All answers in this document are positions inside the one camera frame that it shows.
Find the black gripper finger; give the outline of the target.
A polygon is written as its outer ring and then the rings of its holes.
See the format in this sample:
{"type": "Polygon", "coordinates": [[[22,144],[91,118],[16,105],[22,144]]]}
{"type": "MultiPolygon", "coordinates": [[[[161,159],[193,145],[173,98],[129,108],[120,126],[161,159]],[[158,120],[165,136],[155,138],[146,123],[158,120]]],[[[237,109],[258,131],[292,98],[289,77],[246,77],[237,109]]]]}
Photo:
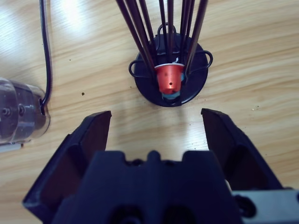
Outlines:
{"type": "Polygon", "coordinates": [[[232,190],[284,189],[249,137],[227,114],[203,108],[201,115],[208,148],[232,190]]]}
{"type": "Polygon", "coordinates": [[[42,222],[53,220],[62,201],[76,194],[97,151],[104,151],[112,114],[91,114],[68,134],[52,155],[22,201],[42,222]]]}

